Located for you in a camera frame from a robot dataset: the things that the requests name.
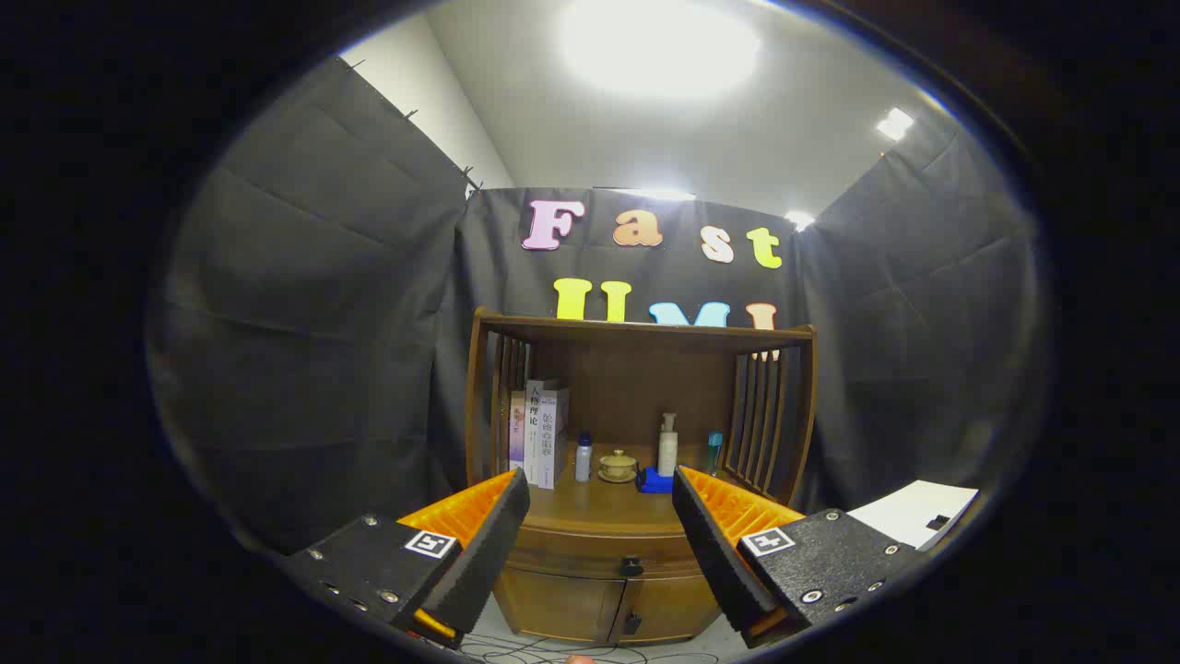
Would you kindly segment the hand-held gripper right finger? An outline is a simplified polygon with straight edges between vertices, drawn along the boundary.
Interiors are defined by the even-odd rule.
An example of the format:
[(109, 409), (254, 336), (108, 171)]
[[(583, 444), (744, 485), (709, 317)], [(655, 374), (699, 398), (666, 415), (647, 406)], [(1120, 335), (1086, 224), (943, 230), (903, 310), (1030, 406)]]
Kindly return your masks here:
[(885, 597), (918, 550), (843, 509), (796, 509), (681, 466), (673, 505), (726, 620), (767, 646)]

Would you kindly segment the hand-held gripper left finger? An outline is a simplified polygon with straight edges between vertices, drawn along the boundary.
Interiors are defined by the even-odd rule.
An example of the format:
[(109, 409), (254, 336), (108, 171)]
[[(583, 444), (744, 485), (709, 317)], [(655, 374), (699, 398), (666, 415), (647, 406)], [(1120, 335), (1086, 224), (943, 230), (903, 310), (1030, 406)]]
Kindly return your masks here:
[(530, 508), (520, 469), (408, 517), (367, 513), (282, 555), (309, 596), (381, 631), (460, 646), (476, 629)]

